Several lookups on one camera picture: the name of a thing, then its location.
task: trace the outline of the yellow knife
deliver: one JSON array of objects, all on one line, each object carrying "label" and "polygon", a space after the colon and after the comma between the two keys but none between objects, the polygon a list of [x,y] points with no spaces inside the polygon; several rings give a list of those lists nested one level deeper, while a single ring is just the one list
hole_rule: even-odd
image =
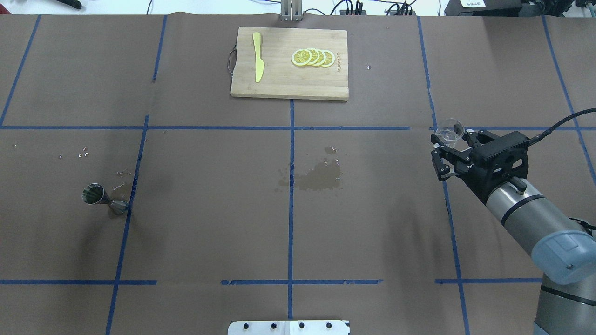
[{"label": "yellow knife", "polygon": [[260,57],[260,33],[254,32],[253,33],[253,42],[254,42],[254,57],[256,59],[256,67],[255,67],[255,74],[254,74],[254,81],[260,82],[260,79],[263,77],[263,71],[265,69],[265,62]]}]

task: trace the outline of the metal bracket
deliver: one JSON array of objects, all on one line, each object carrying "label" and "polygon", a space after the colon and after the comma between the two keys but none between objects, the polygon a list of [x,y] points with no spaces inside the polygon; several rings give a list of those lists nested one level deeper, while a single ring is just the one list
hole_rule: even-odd
[{"label": "metal bracket", "polygon": [[228,335],[349,335],[345,320],[235,321]]},{"label": "metal bracket", "polygon": [[302,0],[281,0],[282,21],[302,21]]}]

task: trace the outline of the lemon slice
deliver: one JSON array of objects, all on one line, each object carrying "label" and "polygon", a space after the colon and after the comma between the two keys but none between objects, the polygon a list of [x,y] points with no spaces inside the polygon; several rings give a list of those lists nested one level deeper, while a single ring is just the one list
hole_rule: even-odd
[{"label": "lemon slice", "polygon": [[319,58],[319,61],[317,63],[313,64],[313,66],[321,66],[321,65],[323,65],[325,63],[325,60],[327,59],[327,56],[323,52],[323,50],[317,49],[316,51],[321,55],[321,58]]},{"label": "lemon slice", "polygon": [[311,61],[312,53],[308,49],[298,49],[292,54],[292,63],[296,66],[307,65]]},{"label": "lemon slice", "polygon": [[318,63],[321,57],[321,54],[318,52],[318,49],[308,48],[308,51],[311,52],[311,60],[308,62],[308,65]]},{"label": "lemon slice", "polygon": [[321,50],[325,54],[325,61],[321,67],[330,67],[335,63],[335,54],[329,50]]}]

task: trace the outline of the metal jigger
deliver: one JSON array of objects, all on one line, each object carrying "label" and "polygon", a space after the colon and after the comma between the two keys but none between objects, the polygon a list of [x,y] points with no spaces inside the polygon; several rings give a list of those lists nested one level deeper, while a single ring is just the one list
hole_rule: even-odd
[{"label": "metal jigger", "polygon": [[108,204],[112,212],[116,215],[122,215],[128,210],[128,203],[121,200],[112,200],[105,193],[105,189],[100,184],[89,184],[83,190],[80,196],[86,204]]}]

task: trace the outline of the cutting board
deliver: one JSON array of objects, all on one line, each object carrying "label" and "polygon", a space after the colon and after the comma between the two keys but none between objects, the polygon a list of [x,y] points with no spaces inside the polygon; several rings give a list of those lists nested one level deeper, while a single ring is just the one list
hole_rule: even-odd
[{"label": "cutting board", "polygon": [[[255,82],[253,33],[261,34],[265,70]],[[327,49],[336,55],[330,67],[295,66],[298,49]],[[238,28],[238,52],[231,95],[249,98],[283,98],[347,101],[347,31],[292,28]]]}]

